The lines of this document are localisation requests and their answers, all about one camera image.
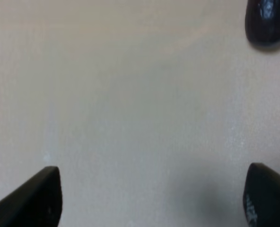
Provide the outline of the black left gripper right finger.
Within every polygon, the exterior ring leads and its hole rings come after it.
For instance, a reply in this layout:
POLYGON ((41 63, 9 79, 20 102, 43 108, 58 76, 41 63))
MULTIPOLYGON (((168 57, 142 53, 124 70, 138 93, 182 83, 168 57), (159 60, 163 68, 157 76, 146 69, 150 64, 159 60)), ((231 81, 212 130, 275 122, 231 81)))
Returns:
POLYGON ((247 171, 243 208, 248 226, 280 227, 280 174, 252 163, 247 171))

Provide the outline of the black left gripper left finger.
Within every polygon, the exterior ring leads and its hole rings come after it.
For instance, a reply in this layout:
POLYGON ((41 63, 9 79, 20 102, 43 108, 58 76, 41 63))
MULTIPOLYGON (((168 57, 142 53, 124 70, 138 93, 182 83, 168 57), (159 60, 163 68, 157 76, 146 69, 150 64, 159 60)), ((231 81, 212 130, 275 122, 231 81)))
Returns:
POLYGON ((62 205, 60 170, 47 166, 0 200, 0 227, 57 227, 62 205))

